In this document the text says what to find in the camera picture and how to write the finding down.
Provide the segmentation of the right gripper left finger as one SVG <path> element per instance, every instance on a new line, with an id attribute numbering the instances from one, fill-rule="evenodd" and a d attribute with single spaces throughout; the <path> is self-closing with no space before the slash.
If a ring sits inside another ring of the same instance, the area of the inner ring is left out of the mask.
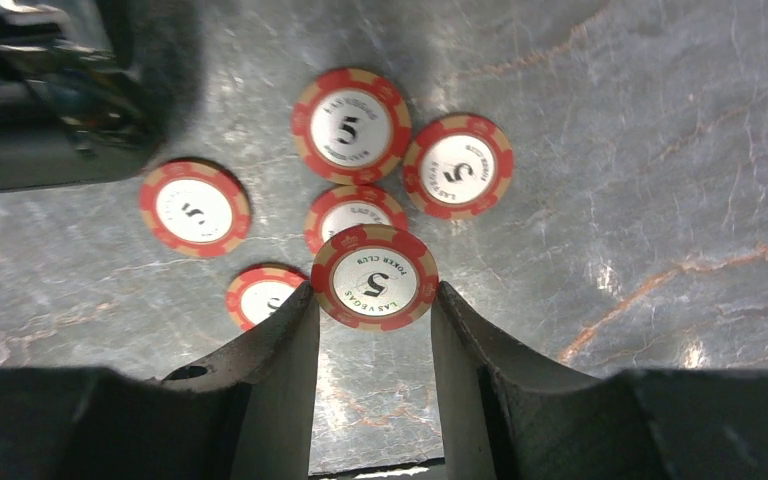
<path id="1" fill-rule="evenodd" d="M 163 379 L 0 369 L 0 479 L 304 479 L 319 307 L 304 283 L 266 321 Z"/>

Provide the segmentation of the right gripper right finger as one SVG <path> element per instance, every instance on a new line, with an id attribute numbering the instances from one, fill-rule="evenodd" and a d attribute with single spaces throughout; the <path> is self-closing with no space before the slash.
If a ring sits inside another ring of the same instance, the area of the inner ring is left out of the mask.
<path id="1" fill-rule="evenodd" d="M 449 284 L 431 312 L 450 479 L 768 479 L 768 370 L 566 367 Z"/>

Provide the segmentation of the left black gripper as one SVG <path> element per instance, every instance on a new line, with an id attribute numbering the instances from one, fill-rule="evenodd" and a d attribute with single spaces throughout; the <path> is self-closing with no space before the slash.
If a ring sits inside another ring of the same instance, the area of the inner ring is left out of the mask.
<path id="1" fill-rule="evenodd" d="M 162 142 L 133 1 L 0 1 L 0 193 L 120 181 Z"/>

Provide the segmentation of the red five chip stack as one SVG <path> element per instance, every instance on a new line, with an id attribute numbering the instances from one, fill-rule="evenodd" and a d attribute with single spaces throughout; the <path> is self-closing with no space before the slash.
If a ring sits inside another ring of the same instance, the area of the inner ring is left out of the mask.
<path id="1" fill-rule="evenodd" d="M 318 251 L 311 284 L 322 310 L 353 329 L 406 327 L 431 307 L 439 271 L 429 248 L 410 232 L 365 224 L 343 230 Z"/>

